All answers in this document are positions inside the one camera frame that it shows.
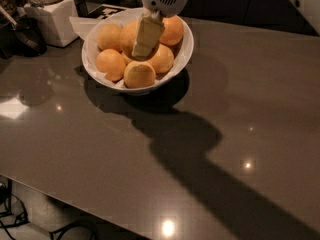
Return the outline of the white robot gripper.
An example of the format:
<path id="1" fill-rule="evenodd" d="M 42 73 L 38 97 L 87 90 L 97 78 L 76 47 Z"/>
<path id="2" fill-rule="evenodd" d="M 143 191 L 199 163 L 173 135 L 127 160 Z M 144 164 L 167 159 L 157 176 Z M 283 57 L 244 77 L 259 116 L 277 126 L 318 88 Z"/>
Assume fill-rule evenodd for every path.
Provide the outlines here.
<path id="1" fill-rule="evenodd" d="M 188 0 L 141 0 L 143 7 L 160 12 L 164 17 L 178 15 Z M 133 43 L 132 56 L 134 58 L 149 58 L 159 45 L 164 32 L 163 17 L 160 13 L 143 13 L 138 21 L 137 34 Z"/>

